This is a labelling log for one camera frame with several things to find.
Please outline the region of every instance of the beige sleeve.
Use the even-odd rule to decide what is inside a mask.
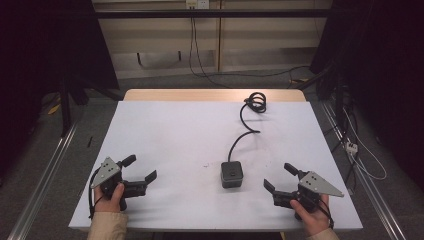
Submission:
[[[307,237],[306,240],[339,240],[339,237],[332,229],[327,228],[318,234]]]
[[[96,212],[87,239],[125,239],[128,216],[122,213]]]

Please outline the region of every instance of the person's arm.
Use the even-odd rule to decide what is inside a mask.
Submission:
[[[328,195],[321,196],[322,202],[320,206],[322,209],[327,209],[329,197]],[[339,238],[334,231],[329,228],[329,219],[321,211],[317,210],[313,213],[309,213],[305,208],[296,200],[291,200],[290,205],[296,211],[297,214],[302,218],[307,240],[338,240]]]
[[[118,184],[110,200],[103,196],[100,187],[94,189],[95,212],[87,239],[125,239],[128,216],[122,214],[119,207],[123,193],[122,183]]]

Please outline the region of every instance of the human hand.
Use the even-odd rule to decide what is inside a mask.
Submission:
[[[327,206],[329,197],[328,195],[321,195],[322,202],[319,203],[320,207],[328,211]],[[290,205],[296,211],[297,214],[302,218],[305,232],[308,237],[318,234],[329,226],[328,217],[320,210],[316,210],[313,213],[309,213],[305,208],[296,200],[291,200]]]
[[[125,186],[123,183],[118,183],[116,186],[112,197],[107,199],[107,197],[103,194],[102,190],[100,189],[100,186],[97,186],[94,188],[94,200],[96,202],[95,204],[95,211],[96,212],[115,212],[119,213],[121,212],[121,208],[119,206],[119,202],[121,200],[122,195],[124,194]]]

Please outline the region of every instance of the white table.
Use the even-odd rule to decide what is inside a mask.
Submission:
[[[159,100],[120,102],[93,166],[94,171],[107,156],[120,161],[136,154],[137,161],[123,169],[125,180],[143,180],[157,170],[158,178],[149,185],[146,196],[127,199],[129,229],[300,229],[302,224],[293,210],[274,206],[263,187],[266,178],[277,190],[297,190],[298,179],[284,170],[285,162],[317,172],[344,193],[344,198],[330,198],[335,230],[362,228],[308,102],[268,102],[263,114],[244,110],[246,123],[261,133],[244,137],[234,149],[232,161],[241,162],[244,179],[240,188],[224,189],[220,165],[227,160],[235,139],[247,131],[239,119],[243,102]],[[71,228],[88,230],[90,226],[87,194],[86,186]]]

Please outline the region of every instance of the gray floor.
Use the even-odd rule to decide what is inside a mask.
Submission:
[[[278,71],[251,71],[249,73],[274,72]],[[293,78],[308,78],[311,73],[306,70],[297,70],[292,75]],[[289,76],[288,74],[264,78],[219,76],[213,77],[212,80],[231,88],[286,88]],[[206,78],[193,75],[128,79],[120,80],[120,84],[122,91],[130,88],[219,88]],[[81,120],[32,223],[27,239],[84,239],[86,237],[86,233],[69,229],[67,226],[117,105],[116,102],[104,98],[96,92],[88,90],[88,93],[90,95],[88,105],[72,107],[73,116],[81,114]],[[313,106],[322,130],[330,129],[331,125],[324,114],[321,102],[316,98],[314,88],[307,89],[305,96]],[[51,97],[52,95],[46,96],[45,100],[47,101]],[[48,110],[49,108],[46,108],[41,112],[30,142],[17,164],[3,180],[3,186],[0,188],[0,239],[7,239],[9,236],[59,142],[60,110],[53,115],[48,115]],[[382,161],[388,172],[386,180],[374,181],[375,184],[395,214],[406,238],[423,239],[423,192],[399,169],[390,151],[377,143],[372,128],[362,118],[358,109],[356,115],[361,140]],[[334,133],[328,134],[326,139],[330,149],[337,143]],[[333,156],[342,176],[345,176],[349,170],[349,163],[343,149],[339,147]],[[361,152],[361,159],[370,172],[381,175],[380,167],[369,154]],[[351,177],[347,183],[348,187],[353,185],[352,179]],[[355,194],[351,197],[364,229],[338,233],[340,238],[391,239],[359,180]],[[127,239],[149,239],[151,236],[151,233],[130,232]],[[286,237],[287,239],[303,239],[304,234],[288,232]]]

